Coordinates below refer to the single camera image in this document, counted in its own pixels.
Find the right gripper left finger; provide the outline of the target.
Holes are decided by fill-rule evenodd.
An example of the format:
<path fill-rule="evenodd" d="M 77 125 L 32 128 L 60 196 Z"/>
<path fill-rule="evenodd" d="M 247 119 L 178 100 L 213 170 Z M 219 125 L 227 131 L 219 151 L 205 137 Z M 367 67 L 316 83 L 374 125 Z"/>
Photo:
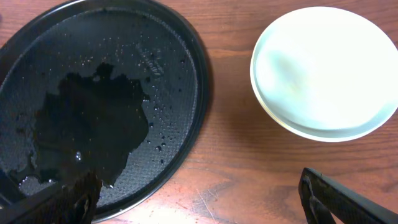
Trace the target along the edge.
<path fill-rule="evenodd" d="M 1 223 L 91 223 L 102 181 L 86 172 L 1 209 Z"/>

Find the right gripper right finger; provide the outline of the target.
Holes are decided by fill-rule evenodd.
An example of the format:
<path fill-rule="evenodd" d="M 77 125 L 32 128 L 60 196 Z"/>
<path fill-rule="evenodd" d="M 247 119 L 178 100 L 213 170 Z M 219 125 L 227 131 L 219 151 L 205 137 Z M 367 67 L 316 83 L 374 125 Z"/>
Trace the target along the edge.
<path fill-rule="evenodd" d="M 322 173 L 304 168 L 298 185 L 308 223 L 397 223 L 397 214 Z"/>

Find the light blue plate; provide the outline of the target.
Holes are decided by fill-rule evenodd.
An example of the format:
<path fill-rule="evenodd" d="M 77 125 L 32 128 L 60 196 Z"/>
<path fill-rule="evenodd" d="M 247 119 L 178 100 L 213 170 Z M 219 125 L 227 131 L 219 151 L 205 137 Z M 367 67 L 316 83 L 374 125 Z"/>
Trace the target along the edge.
<path fill-rule="evenodd" d="M 373 22 L 344 9 L 306 7 L 259 36 L 250 79 L 266 113 L 304 138 L 343 142 L 397 110 L 397 48 Z"/>

